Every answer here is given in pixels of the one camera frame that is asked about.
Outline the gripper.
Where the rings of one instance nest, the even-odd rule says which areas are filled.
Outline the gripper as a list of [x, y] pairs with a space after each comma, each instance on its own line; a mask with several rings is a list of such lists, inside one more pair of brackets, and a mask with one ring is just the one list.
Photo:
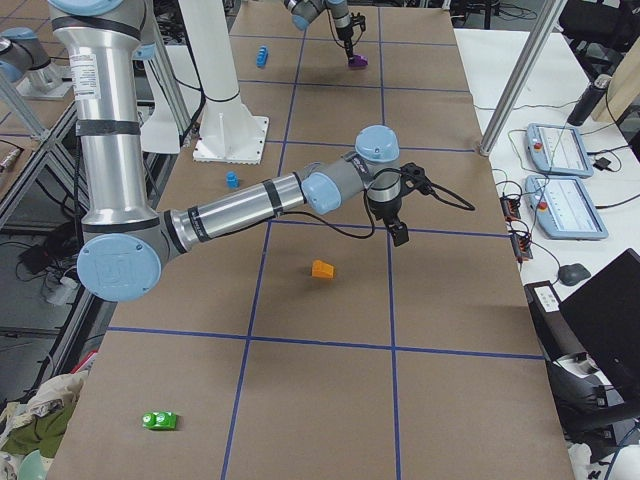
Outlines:
[[338, 39], [343, 43], [343, 50], [345, 52], [347, 62], [353, 61], [354, 50], [352, 43], [350, 43], [352, 39], [351, 19], [349, 17], [335, 18], [334, 26]]
[[367, 198], [368, 207], [377, 220], [381, 220], [391, 234], [393, 245], [399, 247], [409, 241], [407, 226], [399, 218], [402, 199], [396, 197], [387, 201]]

